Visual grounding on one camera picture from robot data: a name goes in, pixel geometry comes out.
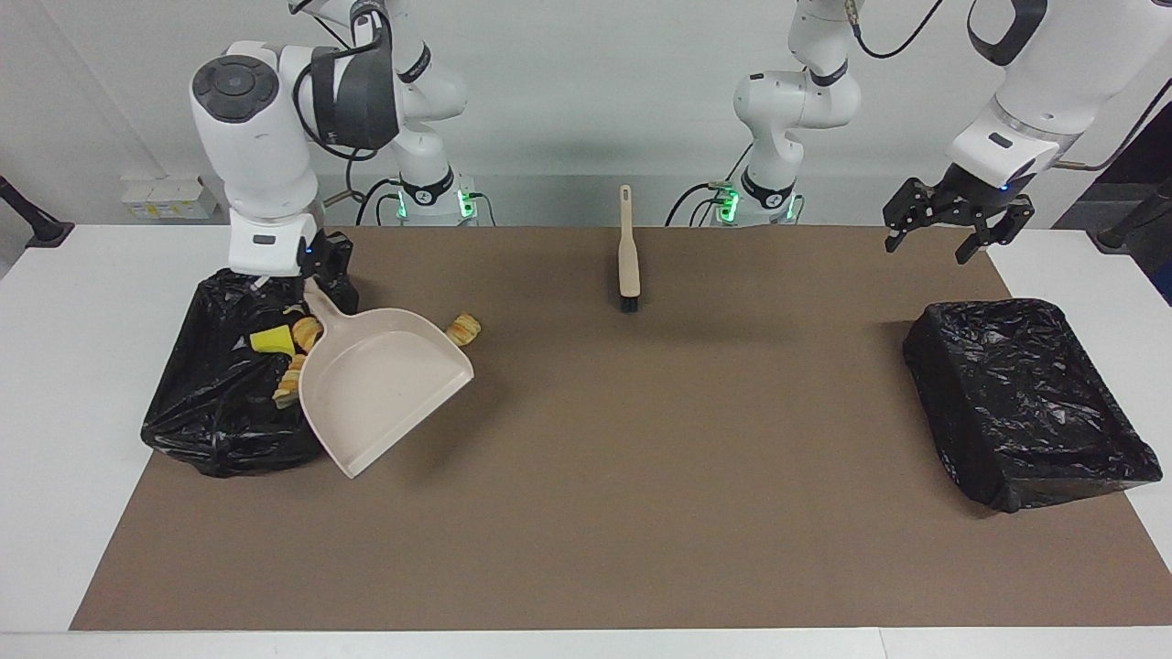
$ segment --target dustpan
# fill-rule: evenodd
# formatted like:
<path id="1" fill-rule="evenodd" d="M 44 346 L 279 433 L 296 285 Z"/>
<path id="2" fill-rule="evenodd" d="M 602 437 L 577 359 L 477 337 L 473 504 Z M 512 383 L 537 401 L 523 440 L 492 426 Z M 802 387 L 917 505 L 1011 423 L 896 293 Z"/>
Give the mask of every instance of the dustpan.
<path id="1" fill-rule="evenodd" d="M 305 301 L 325 333 L 301 369 L 301 407 L 350 478 L 472 380 L 468 356 L 425 318 L 398 308 L 347 315 L 312 278 Z"/>

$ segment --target crumpled plastic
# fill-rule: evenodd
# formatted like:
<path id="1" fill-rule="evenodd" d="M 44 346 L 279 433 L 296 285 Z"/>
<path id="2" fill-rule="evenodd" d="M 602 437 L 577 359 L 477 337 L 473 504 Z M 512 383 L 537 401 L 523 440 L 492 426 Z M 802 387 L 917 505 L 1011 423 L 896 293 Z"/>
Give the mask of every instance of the crumpled plastic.
<path id="1" fill-rule="evenodd" d="M 286 354 L 261 354 L 248 337 L 304 314 L 293 279 L 222 270 L 196 288 L 146 417 L 146 446 L 202 474 L 229 477 L 299 467 L 321 454 L 301 406 L 278 410 L 272 401 L 289 366 Z M 341 273 L 322 288 L 343 312 L 354 313 L 357 292 Z"/>
<path id="2" fill-rule="evenodd" d="M 932 305 L 904 358 L 936 453 L 973 501 L 1016 512 L 1163 478 L 1050 303 Z"/>

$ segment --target yellow object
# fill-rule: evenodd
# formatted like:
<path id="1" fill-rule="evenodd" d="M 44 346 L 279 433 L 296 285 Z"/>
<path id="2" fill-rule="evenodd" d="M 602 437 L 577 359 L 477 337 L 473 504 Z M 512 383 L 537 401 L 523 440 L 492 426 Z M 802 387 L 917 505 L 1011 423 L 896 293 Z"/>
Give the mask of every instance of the yellow object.
<path id="1" fill-rule="evenodd" d="M 252 344 L 252 349 L 258 353 L 282 353 L 289 356 L 297 354 L 297 348 L 293 347 L 293 334 L 289 332 L 288 325 L 257 332 L 248 337 L 248 342 Z"/>
<path id="2" fill-rule="evenodd" d="M 459 347 L 464 347 L 481 335 L 481 321 L 466 313 L 462 313 L 459 314 L 459 318 L 454 320 L 451 326 L 448 327 L 445 334 L 448 334 L 448 338 L 451 339 L 451 342 Z"/>
<path id="3" fill-rule="evenodd" d="M 321 324 L 312 315 L 307 315 L 293 324 L 293 340 L 307 353 L 313 349 L 313 345 L 318 342 L 318 337 L 320 335 Z"/>

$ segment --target brown surface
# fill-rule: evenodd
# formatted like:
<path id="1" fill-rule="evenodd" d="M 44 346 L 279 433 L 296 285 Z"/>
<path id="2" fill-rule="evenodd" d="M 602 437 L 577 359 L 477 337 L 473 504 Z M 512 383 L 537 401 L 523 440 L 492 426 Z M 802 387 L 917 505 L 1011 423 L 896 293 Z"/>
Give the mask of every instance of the brown surface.
<path id="1" fill-rule="evenodd" d="M 156 455 L 79 630 L 1172 624 L 1126 497 L 1016 516 L 936 461 L 900 358 L 1007 295 L 962 235 L 353 231 L 363 306 L 484 322 L 477 379 L 356 481 Z"/>

